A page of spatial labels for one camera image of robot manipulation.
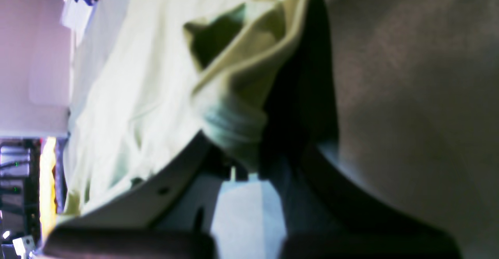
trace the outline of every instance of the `dark strap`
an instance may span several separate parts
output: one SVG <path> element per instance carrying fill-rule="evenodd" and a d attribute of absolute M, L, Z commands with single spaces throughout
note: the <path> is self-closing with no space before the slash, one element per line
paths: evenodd
<path fill-rule="evenodd" d="M 460 259 L 444 236 L 324 236 L 300 234 L 284 244 L 281 259 Z"/>
<path fill-rule="evenodd" d="M 62 259 L 212 259 L 216 255 L 207 234 L 144 229 L 56 229 L 43 252 Z"/>
<path fill-rule="evenodd" d="M 289 170 L 302 170 L 312 191 L 350 233 L 440 234 L 365 193 L 318 151 L 317 143 L 328 141 L 328 155 L 337 157 L 338 153 L 331 57 L 324 0 L 310 0 L 301 44 L 278 74 L 265 106 L 269 124 L 262 142 L 260 175 L 280 186 L 269 172 L 277 157 L 285 156 Z"/>

